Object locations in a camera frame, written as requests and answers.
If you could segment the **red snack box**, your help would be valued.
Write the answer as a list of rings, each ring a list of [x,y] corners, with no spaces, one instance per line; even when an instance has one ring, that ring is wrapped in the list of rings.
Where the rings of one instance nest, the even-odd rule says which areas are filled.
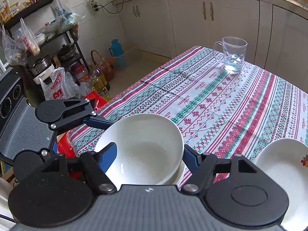
[[[97,92],[92,91],[87,94],[85,99],[89,99],[94,103],[94,110],[97,112],[104,105],[106,105],[110,98],[101,97]],[[57,136],[57,153],[64,153],[67,158],[77,157],[78,152],[73,147],[73,142],[70,139],[71,131],[67,131],[64,134]]]

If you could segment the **patterned striped tablecloth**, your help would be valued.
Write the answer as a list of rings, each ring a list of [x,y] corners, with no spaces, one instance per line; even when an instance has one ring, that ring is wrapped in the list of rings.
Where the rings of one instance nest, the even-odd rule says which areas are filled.
[[[118,121],[138,113],[172,120],[185,144],[219,158],[255,160],[281,138],[307,143],[307,94],[258,66],[228,73],[222,55],[194,46],[115,96],[97,113]]]

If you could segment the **blue thermos jug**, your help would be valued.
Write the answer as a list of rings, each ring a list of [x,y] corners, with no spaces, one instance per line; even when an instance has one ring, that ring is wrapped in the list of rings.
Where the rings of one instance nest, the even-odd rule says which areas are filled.
[[[124,54],[124,51],[118,39],[113,39],[111,41],[111,47],[109,48],[109,52],[113,57],[119,57]]]

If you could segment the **clear glass mug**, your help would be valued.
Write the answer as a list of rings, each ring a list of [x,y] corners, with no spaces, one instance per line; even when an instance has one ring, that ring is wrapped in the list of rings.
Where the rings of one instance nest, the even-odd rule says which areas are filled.
[[[217,41],[213,45],[213,56],[216,61],[216,46],[223,49],[223,64],[228,73],[237,74],[242,70],[244,65],[248,43],[238,37],[224,37],[222,41]]]

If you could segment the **black storage rack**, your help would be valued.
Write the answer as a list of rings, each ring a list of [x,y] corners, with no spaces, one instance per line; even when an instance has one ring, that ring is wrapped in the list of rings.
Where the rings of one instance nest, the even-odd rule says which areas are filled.
[[[34,33],[25,18],[51,6],[55,23]],[[70,67],[84,60],[77,43],[78,19],[66,0],[38,0],[1,24],[1,47],[10,66],[21,72],[27,90],[43,98],[41,82],[50,79],[58,67]]]

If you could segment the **white plate with fruit print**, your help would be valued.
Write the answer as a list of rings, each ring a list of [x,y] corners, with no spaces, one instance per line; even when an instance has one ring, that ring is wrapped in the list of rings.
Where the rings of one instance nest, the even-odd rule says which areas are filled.
[[[307,146],[296,139],[278,139],[267,145],[254,163],[289,197],[282,227],[307,230]]]

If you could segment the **cooking oil bottle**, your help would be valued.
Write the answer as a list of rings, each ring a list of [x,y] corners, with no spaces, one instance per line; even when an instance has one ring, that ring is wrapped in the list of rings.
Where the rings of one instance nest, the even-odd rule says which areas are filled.
[[[91,81],[93,90],[102,97],[111,98],[106,82],[99,76],[95,68],[91,69]]]

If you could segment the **white floral bowl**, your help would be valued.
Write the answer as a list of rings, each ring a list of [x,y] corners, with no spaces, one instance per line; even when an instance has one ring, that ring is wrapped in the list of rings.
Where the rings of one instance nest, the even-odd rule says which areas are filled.
[[[106,175],[117,188],[124,184],[166,184],[184,153],[179,128],[158,114],[142,113],[117,121],[102,134],[95,152],[110,142],[117,145],[117,157]]]
[[[183,161],[181,161],[177,171],[174,175],[166,182],[166,185],[179,185],[183,179],[185,174],[186,165]]]

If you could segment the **white red plastic bag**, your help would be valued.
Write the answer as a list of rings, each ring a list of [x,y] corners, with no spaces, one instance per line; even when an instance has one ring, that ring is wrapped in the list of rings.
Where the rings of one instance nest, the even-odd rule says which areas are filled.
[[[69,99],[75,96],[75,87],[70,83],[70,78],[63,67],[55,69],[51,73],[51,83],[46,84],[39,79],[45,100]]]

